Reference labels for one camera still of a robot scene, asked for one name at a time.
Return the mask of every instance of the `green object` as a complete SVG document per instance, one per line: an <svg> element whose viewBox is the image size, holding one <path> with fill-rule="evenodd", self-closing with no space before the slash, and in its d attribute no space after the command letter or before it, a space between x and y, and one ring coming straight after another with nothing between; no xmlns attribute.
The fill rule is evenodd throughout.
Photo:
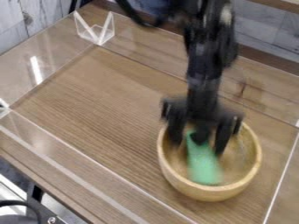
<svg viewBox="0 0 299 224"><path fill-rule="evenodd" d="M209 147L208 140L197 145L192 141L192 133L187 133L187 163L192 182L207 186L215 186L221 181L221 170L217 157Z"/></svg>

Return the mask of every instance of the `green sponge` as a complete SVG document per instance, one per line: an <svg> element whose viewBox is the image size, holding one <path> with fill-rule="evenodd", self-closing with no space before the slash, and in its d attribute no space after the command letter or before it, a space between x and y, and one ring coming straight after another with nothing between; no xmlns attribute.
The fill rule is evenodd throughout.
<svg viewBox="0 0 299 224"><path fill-rule="evenodd" d="M217 157L209 147L208 141L197 145L192 141L192 133L187 133L188 173L192 182L215 186L221 181L221 171Z"/></svg>

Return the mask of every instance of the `wooden table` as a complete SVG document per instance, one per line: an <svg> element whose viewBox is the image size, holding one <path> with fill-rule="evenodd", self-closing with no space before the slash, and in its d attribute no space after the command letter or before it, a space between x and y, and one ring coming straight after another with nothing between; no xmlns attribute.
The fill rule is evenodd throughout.
<svg viewBox="0 0 299 224"><path fill-rule="evenodd" d="M100 24L108 14L94 4L80 13ZM164 180L155 147L160 100L187 88L183 38L143 30L117 14L114 20L116 36L102 47L76 36L66 17L0 58L0 71L10 71L0 73L10 83L2 99L33 56L45 77L54 72L26 94L37 83L33 68L24 70L26 84L17 82L0 120L0 156L90 223L261 223L295 144L297 77L244 58L225 72L220 100L245 111L264 160L236 198L193 201Z"/></svg>

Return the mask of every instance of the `wooden bowl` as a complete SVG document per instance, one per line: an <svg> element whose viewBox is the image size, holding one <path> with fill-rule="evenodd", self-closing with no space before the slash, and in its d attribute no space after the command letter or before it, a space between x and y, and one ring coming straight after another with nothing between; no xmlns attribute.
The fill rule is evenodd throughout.
<svg viewBox="0 0 299 224"><path fill-rule="evenodd" d="M237 195L257 174L261 163L261 149L252 129L243 123L239 134L228 141L219 159L223 170L220 185L200 185L188 180L185 142L173 148L161 129L157 138L157 157L163 175L173 188L201 201L221 201Z"/></svg>

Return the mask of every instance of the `bowl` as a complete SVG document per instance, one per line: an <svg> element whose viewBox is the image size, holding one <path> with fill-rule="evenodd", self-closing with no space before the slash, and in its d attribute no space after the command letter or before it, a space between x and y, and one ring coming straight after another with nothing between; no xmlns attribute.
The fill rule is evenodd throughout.
<svg viewBox="0 0 299 224"><path fill-rule="evenodd" d="M256 176L261 164L261 148L256 134L243 123L219 158L223 171L219 185L201 185L188 180L185 141L179 148L173 148L165 127L157 137L157 157L163 175L180 193L195 200L221 201L236 196Z"/></svg>

